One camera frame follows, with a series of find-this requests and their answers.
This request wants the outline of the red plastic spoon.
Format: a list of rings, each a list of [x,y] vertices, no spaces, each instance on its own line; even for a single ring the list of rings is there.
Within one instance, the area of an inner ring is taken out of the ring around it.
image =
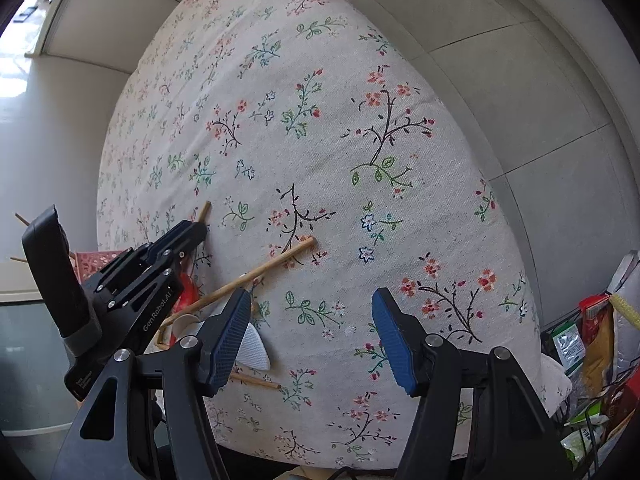
[[[198,300],[198,298],[200,298],[200,291],[198,290],[198,286],[196,286],[193,281],[193,272],[194,266],[192,257],[187,256],[182,260],[180,271],[180,281],[183,287],[183,291],[171,309],[172,314],[180,316],[181,312],[186,307],[189,307],[190,304],[193,304],[196,300]],[[189,314],[188,318],[185,321],[173,322],[170,326],[169,345],[173,346],[182,336],[183,332],[194,323],[194,314]]]

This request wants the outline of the white plastic spoon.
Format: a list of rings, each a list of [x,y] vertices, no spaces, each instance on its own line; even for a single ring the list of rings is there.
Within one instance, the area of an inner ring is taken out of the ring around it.
[[[204,325],[195,314],[186,314],[177,318],[171,325],[171,340],[176,342],[184,336],[196,335]],[[236,362],[253,370],[266,372],[271,368],[271,362],[262,337],[257,328],[248,323],[240,344],[239,353],[236,355]]]

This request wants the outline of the wooden chopstick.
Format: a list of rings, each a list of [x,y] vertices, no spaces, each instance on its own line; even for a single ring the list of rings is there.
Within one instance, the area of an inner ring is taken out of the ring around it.
[[[242,384],[244,385],[254,385],[254,386],[273,389],[273,390],[281,389],[281,386],[276,382],[268,382],[268,380],[263,380],[257,377],[253,377],[250,375],[245,375],[237,372],[232,372],[230,374],[230,378],[232,380],[236,380],[237,382],[242,382]]]
[[[201,208],[200,214],[198,215],[198,222],[200,223],[206,222],[210,208],[212,208],[212,203],[209,200],[206,200],[205,204]]]
[[[316,239],[313,236],[308,237],[306,238],[306,240],[302,240],[300,243],[298,243],[294,247],[286,250],[285,252],[282,252],[281,255],[278,255],[277,257],[270,259],[269,261],[261,264],[257,268],[250,270],[250,272],[239,276],[234,281],[228,284],[225,284],[224,286],[221,286],[221,288],[214,290],[213,292],[211,292],[206,296],[201,297],[200,299],[196,300],[193,304],[189,304],[187,307],[183,308],[179,312],[169,315],[168,318],[165,318],[163,322],[160,323],[160,328],[157,330],[155,337],[153,339],[154,344],[157,346],[157,348],[160,348],[160,350],[167,350],[169,346],[168,344],[164,343],[165,328],[171,325],[173,322],[175,322],[177,318],[180,318],[180,316],[183,316],[183,315],[192,314],[205,309],[210,304],[213,304],[214,302],[218,301],[220,298],[230,295],[232,292],[235,291],[235,289],[239,287],[243,287],[248,283],[251,283],[252,281],[254,281],[255,278],[259,278],[261,275],[264,275],[268,271],[276,268],[277,266],[280,266],[280,264],[284,263],[286,260],[292,259],[294,256],[297,256],[301,252],[304,252],[307,249],[313,248],[316,245],[317,245]]]

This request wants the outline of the pink perforated utensil basket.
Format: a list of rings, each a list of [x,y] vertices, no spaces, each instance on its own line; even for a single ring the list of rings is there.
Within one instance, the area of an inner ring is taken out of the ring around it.
[[[104,266],[107,266],[120,254],[120,250],[114,252],[75,252],[70,257],[70,262],[78,278],[83,283]]]

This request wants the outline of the wooden chopstick on table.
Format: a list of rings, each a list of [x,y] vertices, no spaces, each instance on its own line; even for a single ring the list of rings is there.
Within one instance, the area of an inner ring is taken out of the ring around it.
[[[245,375],[237,372],[232,372],[230,374],[230,378],[232,380],[236,380],[237,382],[242,382],[242,384],[244,385],[254,385],[254,386],[273,389],[273,390],[281,389],[281,386],[276,382],[268,382],[268,380],[263,380],[257,377],[253,377],[250,375]]]

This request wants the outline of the snack packages pile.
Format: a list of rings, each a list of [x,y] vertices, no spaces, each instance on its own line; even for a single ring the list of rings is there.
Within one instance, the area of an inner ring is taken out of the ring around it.
[[[600,294],[542,335],[544,370],[559,370],[551,419],[571,479],[639,477],[639,252]]]

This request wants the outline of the floral tablecloth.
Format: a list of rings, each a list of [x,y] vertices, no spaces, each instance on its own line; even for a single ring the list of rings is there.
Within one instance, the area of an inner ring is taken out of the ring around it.
[[[348,1],[182,0],[158,30],[106,132],[99,246],[156,240],[204,204],[201,292],[317,242],[253,285],[271,366],[262,386],[229,382],[207,401],[228,448],[398,465],[418,404],[372,320],[380,287],[463,350],[511,350],[548,412],[570,392],[463,132]]]

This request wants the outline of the white lower cabinets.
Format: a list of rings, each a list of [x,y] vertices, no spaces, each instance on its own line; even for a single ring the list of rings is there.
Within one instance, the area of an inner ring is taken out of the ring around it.
[[[53,0],[35,47],[54,56],[130,74],[181,0]]]

